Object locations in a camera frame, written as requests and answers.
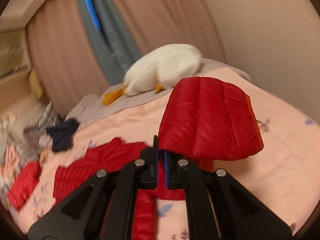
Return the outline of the large red down jacket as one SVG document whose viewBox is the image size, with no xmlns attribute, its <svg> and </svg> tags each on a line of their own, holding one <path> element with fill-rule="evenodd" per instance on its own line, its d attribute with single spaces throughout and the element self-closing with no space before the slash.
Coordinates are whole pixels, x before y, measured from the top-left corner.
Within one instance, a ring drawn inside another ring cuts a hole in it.
<svg viewBox="0 0 320 240">
<path fill-rule="evenodd" d="M 199 168 L 212 171 L 215 160 L 234 161 L 255 155 L 263 140 L 250 97 L 239 87 L 210 77 L 181 80 L 172 91 L 158 133 L 159 148 L 177 153 Z M 57 203 L 97 170 L 121 170 L 147 148 L 119 137 L 90 148 L 68 167 L 58 167 L 53 197 Z M 165 186 L 164 162 L 158 163 L 154 190 L 139 190 L 133 239 L 188 239 L 183 190 Z"/>
</svg>

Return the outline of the pile of pink clothes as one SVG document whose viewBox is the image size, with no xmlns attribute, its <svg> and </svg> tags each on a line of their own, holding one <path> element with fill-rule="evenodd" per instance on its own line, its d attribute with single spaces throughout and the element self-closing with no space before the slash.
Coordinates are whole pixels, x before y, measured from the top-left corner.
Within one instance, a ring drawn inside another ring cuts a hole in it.
<svg viewBox="0 0 320 240">
<path fill-rule="evenodd" d="M 15 115 L 1 118 L 1 201 L 7 200 L 7 193 L 28 156 L 22 133 L 14 131 L 15 122 Z"/>
</svg>

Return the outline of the small red down jacket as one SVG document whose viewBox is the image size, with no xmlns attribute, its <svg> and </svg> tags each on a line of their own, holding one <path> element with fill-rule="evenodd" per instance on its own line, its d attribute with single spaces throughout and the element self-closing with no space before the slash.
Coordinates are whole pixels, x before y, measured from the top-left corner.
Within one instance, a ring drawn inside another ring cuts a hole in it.
<svg viewBox="0 0 320 240">
<path fill-rule="evenodd" d="M 16 211 L 20 211 L 39 183 L 41 172 L 39 161 L 29 162 L 21 169 L 7 192 L 9 203 Z"/>
</svg>

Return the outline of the navy blue garment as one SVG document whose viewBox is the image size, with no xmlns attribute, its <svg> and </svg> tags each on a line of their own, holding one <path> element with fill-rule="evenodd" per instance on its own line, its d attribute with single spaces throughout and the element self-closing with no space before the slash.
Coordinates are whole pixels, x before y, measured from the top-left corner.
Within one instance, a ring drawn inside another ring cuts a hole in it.
<svg viewBox="0 0 320 240">
<path fill-rule="evenodd" d="M 75 118 L 60 122 L 59 124 L 46 128 L 46 132 L 52 138 L 52 151 L 54 153 L 67 151 L 73 147 L 73 135 L 80 124 Z"/>
</svg>

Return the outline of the grey plaid pillow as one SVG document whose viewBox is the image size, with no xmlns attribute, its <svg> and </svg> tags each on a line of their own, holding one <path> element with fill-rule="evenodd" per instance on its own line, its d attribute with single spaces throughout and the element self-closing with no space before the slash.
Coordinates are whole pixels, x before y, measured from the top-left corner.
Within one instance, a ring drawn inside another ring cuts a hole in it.
<svg viewBox="0 0 320 240">
<path fill-rule="evenodd" d="M 35 122 L 23 129 L 23 139 L 16 143 L 20 158 L 27 162 L 39 160 L 45 149 L 51 150 L 53 139 L 47 129 L 60 123 L 60 118 L 50 102 L 36 118 Z"/>
</svg>

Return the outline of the pink curtain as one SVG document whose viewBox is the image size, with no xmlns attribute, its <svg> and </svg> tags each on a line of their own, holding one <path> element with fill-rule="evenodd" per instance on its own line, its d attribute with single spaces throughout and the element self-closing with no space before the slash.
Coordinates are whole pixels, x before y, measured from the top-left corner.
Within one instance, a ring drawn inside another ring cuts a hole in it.
<svg viewBox="0 0 320 240">
<path fill-rule="evenodd" d="M 188 43 L 226 62 L 205 0 L 46 0 L 26 26 L 31 63 L 56 111 L 122 82 L 142 56 Z"/>
</svg>

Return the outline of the white goose plush toy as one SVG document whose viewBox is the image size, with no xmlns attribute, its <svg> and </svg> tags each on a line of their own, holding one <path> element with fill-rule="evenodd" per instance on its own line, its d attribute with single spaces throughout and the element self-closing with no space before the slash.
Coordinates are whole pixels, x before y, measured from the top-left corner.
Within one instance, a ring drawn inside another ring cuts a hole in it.
<svg viewBox="0 0 320 240">
<path fill-rule="evenodd" d="M 202 53 L 191 44 L 167 44 L 146 54 L 125 73 L 121 88 L 103 95 L 102 104 L 110 105 L 121 96 L 171 89 L 183 78 L 201 69 Z"/>
</svg>

